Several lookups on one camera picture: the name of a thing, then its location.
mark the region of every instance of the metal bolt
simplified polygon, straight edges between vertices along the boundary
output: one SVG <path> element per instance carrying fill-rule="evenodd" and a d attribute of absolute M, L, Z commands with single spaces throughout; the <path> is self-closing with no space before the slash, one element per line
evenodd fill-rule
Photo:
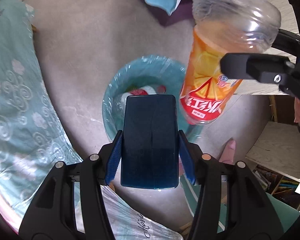
<path fill-rule="evenodd" d="M 61 168 L 61 167 L 63 167 L 63 162 L 57 162 L 56 163 L 56 168 Z"/>
<path fill-rule="evenodd" d="M 244 168 L 246 164 L 244 162 L 237 162 L 239 168 Z"/>
<path fill-rule="evenodd" d="M 288 60 L 285 61 L 284 63 L 286 64 L 287 67 L 290 67 L 290 68 L 294 68 L 294 66 L 295 66 L 291 61 L 288 61 Z"/>
<path fill-rule="evenodd" d="M 281 81 L 281 75 L 276 75 L 273 79 L 274 82 L 279 83 Z"/>
<path fill-rule="evenodd" d="M 92 154 L 92 155 L 90 155 L 90 160 L 91 161 L 96 161 L 97 159 L 99 159 L 99 155 L 98 154 Z"/>
<path fill-rule="evenodd" d="M 202 154 L 202 155 L 201 155 L 201 158 L 202 158 L 202 159 L 204 159 L 205 161 L 208 161 L 208 160 L 210 160 L 210 159 L 211 159 L 211 155 L 210 155 L 210 154 L 207 154 L 207 153 L 205 153 L 205 154 Z"/>

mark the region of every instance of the orange bottle label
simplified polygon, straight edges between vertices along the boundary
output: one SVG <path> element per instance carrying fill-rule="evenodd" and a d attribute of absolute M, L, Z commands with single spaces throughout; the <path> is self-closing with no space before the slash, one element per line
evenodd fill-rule
<path fill-rule="evenodd" d="M 219 62 L 224 54 L 207 45 L 194 30 L 194 43 L 180 93 L 181 105 L 194 123 L 216 119 L 241 83 L 221 73 Z"/>

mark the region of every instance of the small white label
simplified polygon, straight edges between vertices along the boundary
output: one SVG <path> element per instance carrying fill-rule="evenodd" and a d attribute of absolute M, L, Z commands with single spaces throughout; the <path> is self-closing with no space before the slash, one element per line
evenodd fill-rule
<path fill-rule="evenodd" d="M 195 116 L 197 116 L 197 117 L 200 117 L 200 118 L 204 118 L 206 115 L 205 114 L 203 114 L 203 113 L 200 113 L 200 112 L 198 112 L 197 110 L 192 110 L 192 112 L 191 112 L 193 115 L 195 115 Z"/>

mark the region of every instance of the concrete floor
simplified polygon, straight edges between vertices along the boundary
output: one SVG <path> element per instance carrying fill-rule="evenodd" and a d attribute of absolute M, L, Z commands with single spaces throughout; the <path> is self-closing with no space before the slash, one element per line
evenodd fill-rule
<path fill-rule="evenodd" d="M 161 54 L 187 64 L 193 21 L 163 28 L 138 0 L 24 0 L 34 7 L 39 32 L 34 44 L 51 101 L 76 151 L 85 158 L 108 143 L 102 122 L 103 93 L 125 63 Z M 237 140 L 236 160 L 244 160 L 270 118 L 263 96 L 234 95 L 225 113 L 203 128 L 203 152 L 218 157 Z M 192 216 L 180 186 L 144 190 L 121 187 L 117 193 L 134 209 L 173 230 Z"/>

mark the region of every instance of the tile floor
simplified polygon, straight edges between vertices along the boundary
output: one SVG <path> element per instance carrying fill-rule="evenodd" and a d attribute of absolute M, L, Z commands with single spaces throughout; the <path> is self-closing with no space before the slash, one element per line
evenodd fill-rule
<path fill-rule="evenodd" d="M 35 8 L 34 44 L 48 93 L 83 158 L 108 143 L 101 102 L 119 68 L 147 54 L 188 61 L 193 21 L 163 28 L 139 0 L 24 1 Z M 236 139 L 235 159 L 243 160 L 269 118 L 267 97 L 234 95 L 197 143 L 218 157 L 225 143 Z M 180 186 L 161 192 L 124 188 L 119 173 L 114 184 L 133 208 L 173 230 L 192 219 Z"/>

